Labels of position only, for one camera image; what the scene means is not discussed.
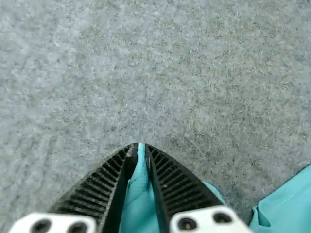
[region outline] teal cloth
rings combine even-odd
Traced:
[[[145,145],[139,144],[138,163],[128,183],[119,233],[159,233],[155,198],[148,179]],[[218,190],[204,183],[223,203]],[[255,233],[311,231],[311,166],[264,198],[253,208],[250,228]]]

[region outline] cloth fold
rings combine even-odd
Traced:
[[[203,182],[222,202],[218,190]],[[249,227],[255,233],[311,231],[311,166],[306,167],[253,208]],[[159,233],[152,184],[145,163],[145,145],[138,146],[138,162],[126,191],[119,233]]]

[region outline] floor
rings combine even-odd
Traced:
[[[309,0],[0,0],[0,231],[131,142],[251,208],[311,162]]]

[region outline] screw hole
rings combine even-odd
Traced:
[[[224,213],[217,213],[214,215],[214,220],[217,223],[229,223],[232,222],[232,219],[229,215],[226,215]]]
[[[48,219],[42,219],[36,222],[32,228],[31,233],[46,233],[51,227],[51,221]]]
[[[68,233],[86,233],[86,231],[87,231],[87,226],[85,223],[76,222],[70,226],[67,232]]]
[[[188,217],[182,218],[181,220],[179,220],[178,222],[178,227],[181,230],[193,230],[195,228],[197,228],[196,222]]]

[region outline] carpet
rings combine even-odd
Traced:
[[[309,0],[0,1],[0,231],[132,142],[251,207],[311,162]]]

